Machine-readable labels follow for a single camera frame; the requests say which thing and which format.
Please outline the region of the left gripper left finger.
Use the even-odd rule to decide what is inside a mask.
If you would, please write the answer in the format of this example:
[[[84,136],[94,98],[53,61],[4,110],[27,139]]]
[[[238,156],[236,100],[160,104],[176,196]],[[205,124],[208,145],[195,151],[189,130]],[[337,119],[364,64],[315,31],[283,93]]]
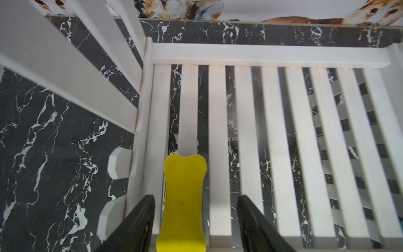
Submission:
[[[147,252],[152,238],[154,216],[154,196],[146,195],[96,251]]]

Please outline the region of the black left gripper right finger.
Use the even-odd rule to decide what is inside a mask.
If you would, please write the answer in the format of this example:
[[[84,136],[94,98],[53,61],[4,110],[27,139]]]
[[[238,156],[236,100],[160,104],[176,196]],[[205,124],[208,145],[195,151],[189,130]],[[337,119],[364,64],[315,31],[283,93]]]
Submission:
[[[238,197],[237,214],[245,252],[296,251],[266,220],[248,196]]]

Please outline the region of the yellow eraser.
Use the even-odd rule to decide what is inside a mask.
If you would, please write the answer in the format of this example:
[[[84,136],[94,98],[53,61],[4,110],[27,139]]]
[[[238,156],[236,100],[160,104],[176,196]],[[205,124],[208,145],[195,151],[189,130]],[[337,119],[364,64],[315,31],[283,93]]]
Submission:
[[[166,180],[163,223],[156,241],[158,252],[205,252],[203,183],[206,160],[198,154],[169,155],[164,163]]]

